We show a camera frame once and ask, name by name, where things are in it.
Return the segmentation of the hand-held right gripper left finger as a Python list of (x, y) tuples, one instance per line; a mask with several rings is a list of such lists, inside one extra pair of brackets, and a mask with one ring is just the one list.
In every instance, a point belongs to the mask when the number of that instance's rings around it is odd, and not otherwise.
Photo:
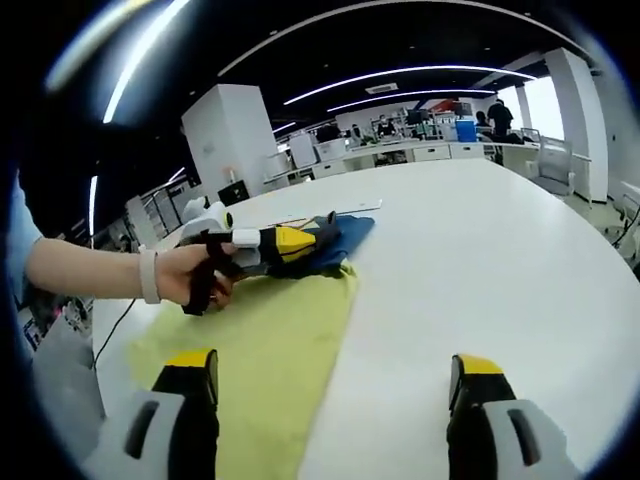
[(102, 425), (89, 479), (214, 479), (220, 433), (215, 349), (169, 360)]

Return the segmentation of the person's left hand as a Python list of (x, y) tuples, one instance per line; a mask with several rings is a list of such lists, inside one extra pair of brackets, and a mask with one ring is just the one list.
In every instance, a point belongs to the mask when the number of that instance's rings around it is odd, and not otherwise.
[[(155, 263), (159, 297), (182, 307), (189, 305), (194, 273), (201, 264), (212, 259), (205, 244), (185, 245), (159, 253)], [(219, 270), (213, 270), (210, 277), (211, 286), (205, 310), (224, 309), (231, 301), (235, 280)]]

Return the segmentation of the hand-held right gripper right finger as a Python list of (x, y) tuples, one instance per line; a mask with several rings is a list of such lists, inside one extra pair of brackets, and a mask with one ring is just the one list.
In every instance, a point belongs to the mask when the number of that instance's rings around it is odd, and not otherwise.
[(574, 479), (563, 431), (516, 397), (489, 359), (452, 357), (446, 431), (451, 479)]

